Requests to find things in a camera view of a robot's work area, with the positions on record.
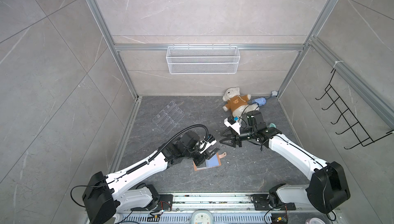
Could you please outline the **clear plastic card sleeves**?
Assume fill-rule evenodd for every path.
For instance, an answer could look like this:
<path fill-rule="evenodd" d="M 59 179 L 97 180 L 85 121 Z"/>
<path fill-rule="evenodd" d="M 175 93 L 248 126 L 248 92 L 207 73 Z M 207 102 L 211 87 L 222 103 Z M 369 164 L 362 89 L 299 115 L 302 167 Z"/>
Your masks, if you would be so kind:
<path fill-rule="evenodd" d="M 217 156 L 211 157 L 208 160 L 205 160 L 206 168 L 214 168 L 221 165 L 220 159 Z"/>

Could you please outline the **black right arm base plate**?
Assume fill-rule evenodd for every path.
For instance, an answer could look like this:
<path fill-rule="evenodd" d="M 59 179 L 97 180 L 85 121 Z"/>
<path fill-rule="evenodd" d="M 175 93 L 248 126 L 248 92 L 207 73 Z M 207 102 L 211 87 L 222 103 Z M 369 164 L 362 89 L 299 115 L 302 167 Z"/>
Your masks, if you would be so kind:
<path fill-rule="evenodd" d="M 281 202 L 277 197 L 269 193 L 252 194 L 250 200 L 256 211 L 274 210 L 296 210 L 294 203 Z"/>

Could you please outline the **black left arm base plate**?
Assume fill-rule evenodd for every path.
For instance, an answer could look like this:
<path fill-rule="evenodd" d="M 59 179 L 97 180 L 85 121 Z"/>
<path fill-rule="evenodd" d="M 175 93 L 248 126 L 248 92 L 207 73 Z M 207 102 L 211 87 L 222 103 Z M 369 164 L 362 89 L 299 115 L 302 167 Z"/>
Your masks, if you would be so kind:
<path fill-rule="evenodd" d="M 154 198 L 152 202 L 144 208 L 150 212 L 171 211 L 172 210 L 173 195 L 161 194 L 158 198 Z"/>

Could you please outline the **clear acrylic tiered holder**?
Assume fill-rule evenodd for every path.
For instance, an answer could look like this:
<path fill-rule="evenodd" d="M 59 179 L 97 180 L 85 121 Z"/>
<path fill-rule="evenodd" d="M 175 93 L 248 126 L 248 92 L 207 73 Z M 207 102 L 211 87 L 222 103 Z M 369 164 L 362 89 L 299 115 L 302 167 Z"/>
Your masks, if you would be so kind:
<path fill-rule="evenodd" d="M 184 116 L 185 114 L 181 108 L 174 101 L 171 101 L 152 121 L 167 135 Z"/>

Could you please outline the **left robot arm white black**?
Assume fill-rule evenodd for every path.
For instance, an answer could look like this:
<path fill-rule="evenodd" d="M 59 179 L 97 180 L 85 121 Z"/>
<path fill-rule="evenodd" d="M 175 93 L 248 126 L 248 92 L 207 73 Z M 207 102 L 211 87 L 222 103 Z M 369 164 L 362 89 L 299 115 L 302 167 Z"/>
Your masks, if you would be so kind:
<path fill-rule="evenodd" d="M 150 176 L 179 164 L 184 158 L 192 159 L 201 165 L 213 157 L 216 148 L 215 138 L 208 134 L 203 140 L 193 131 L 177 135 L 161 145 L 145 159 L 108 175 L 102 172 L 91 176 L 82 195 L 83 206 L 90 223 L 104 224 L 118 211 L 149 208 L 159 202 L 159 194 L 153 185 L 135 188 Z"/>

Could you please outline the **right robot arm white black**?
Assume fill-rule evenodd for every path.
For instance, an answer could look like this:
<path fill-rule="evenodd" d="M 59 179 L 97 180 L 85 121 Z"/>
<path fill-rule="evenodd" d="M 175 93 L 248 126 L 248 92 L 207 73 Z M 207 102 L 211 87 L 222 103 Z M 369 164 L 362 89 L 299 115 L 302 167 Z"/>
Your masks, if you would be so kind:
<path fill-rule="evenodd" d="M 249 141 L 260 148 L 268 148 L 292 163 L 309 180 L 307 185 L 279 184 L 271 188 L 267 197 L 271 208 L 301 203 L 329 214 L 350 199 L 346 175 L 339 163 L 329 163 L 304 150 L 274 125 L 266 125 L 261 112 L 251 111 L 240 118 L 230 116 L 224 124 L 227 128 L 221 144 L 235 148 Z"/>

